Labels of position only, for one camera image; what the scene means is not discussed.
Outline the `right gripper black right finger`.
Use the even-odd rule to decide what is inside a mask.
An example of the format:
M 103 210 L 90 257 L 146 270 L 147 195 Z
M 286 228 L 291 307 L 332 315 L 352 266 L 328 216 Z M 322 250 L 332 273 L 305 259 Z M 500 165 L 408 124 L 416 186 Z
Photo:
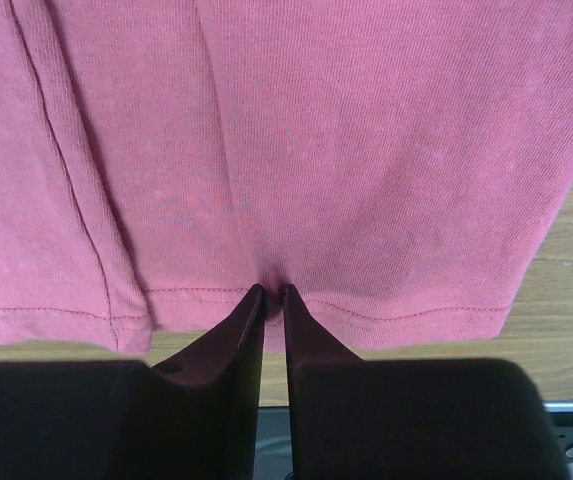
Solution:
M 526 373 L 497 358 L 367 361 L 283 294 L 297 479 L 566 479 Z

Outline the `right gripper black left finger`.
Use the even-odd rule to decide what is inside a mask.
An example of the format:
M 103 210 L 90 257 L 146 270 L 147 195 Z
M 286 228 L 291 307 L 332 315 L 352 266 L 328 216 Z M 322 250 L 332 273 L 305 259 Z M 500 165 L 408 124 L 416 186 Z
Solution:
M 0 479 L 248 479 L 265 293 L 155 366 L 0 362 Z

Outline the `pink t-shirt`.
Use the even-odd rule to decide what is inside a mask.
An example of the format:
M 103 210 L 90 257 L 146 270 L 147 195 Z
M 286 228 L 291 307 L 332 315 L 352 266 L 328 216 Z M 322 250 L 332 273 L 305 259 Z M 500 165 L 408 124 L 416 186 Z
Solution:
M 0 1 L 0 344 L 491 338 L 572 184 L 573 1 Z

